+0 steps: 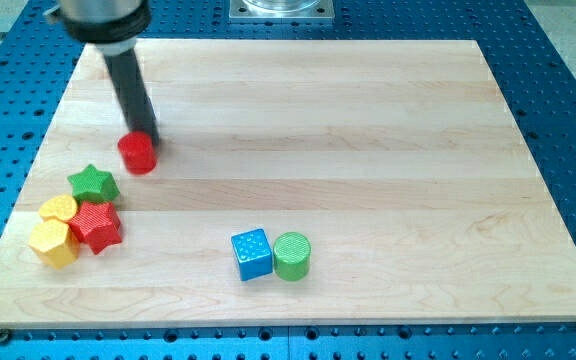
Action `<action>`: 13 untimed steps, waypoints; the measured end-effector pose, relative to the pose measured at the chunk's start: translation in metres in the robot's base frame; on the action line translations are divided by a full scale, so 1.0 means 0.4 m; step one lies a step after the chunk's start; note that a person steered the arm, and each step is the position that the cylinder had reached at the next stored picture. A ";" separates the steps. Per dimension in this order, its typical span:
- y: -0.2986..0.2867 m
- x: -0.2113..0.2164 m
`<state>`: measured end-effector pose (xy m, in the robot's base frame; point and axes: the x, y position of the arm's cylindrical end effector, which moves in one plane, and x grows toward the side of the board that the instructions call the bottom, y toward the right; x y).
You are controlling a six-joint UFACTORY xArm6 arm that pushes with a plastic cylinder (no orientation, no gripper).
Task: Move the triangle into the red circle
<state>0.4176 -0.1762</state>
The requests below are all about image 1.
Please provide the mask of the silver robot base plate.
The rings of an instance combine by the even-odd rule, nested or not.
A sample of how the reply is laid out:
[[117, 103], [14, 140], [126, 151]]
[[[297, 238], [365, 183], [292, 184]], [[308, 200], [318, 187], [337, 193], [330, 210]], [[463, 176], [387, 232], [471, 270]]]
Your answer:
[[333, 0], [229, 0], [232, 21], [332, 20]]

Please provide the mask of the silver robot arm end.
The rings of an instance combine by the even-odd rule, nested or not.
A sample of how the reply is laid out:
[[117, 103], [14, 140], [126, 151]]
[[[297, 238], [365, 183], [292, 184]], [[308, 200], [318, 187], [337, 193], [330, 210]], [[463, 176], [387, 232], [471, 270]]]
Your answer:
[[117, 56], [136, 45], [136, 37], [151, 23], [148, 0], [57, 0], [43, 13], [68, 35], [93, 44], [104, 56]]

